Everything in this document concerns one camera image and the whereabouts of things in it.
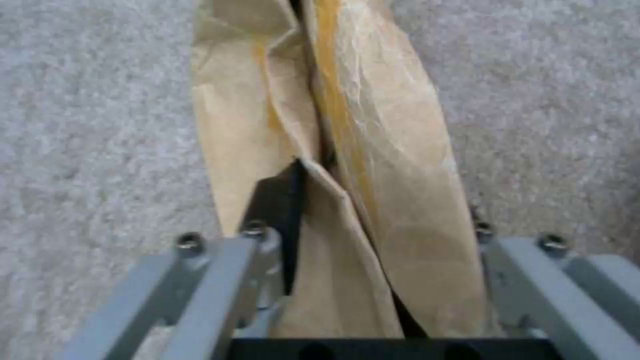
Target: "gray bracket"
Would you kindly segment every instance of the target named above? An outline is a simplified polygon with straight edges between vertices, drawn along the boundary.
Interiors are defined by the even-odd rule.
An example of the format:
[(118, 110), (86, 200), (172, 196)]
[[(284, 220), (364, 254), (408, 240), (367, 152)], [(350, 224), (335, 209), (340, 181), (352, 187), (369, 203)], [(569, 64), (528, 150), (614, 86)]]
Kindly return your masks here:
[(57, 359), (129, 359), (159, 323), (175, 325), (163, 359), (221, 359), (233, 336), (267, 336), (285, 301), (278, 233), (196, 240), (144, 257)]
[(640, 345), (532, 239), (495, 240), (484, 252), (500, 321), (512, 334), (542, 331), (566, 359), (638, 359)]

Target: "paper bag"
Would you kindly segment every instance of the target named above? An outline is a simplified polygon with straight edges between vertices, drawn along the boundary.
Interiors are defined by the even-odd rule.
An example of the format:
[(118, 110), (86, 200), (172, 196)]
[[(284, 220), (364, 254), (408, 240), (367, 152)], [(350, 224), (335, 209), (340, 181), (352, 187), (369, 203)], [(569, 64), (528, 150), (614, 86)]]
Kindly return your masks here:
[(198, 135), (225, 235), (256, 181), (308, 172), (283, 337), (481, 336), (486, 295), (435, 89), (376, 0), (201, 0)]

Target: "screw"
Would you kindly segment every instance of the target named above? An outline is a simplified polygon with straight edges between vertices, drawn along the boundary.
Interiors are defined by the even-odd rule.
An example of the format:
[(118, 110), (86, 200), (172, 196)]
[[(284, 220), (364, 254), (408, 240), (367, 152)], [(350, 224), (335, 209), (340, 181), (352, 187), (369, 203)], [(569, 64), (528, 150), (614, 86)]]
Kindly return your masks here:
[(185, 258), (192, 258), (204, 251), (204, 238), (200, 233), (184, 233), (175, 240), (178, 254)]
[(249, 221), (242, 231), (242, 234), (250, 238), (263, 240), (267, 233), (267, 224), (262, 220)]
[(550, 256), (561, 258), (569, 252), (569, 244), (562, 237), (555, 234), (541, 234), (538, 237), (538, 246)]

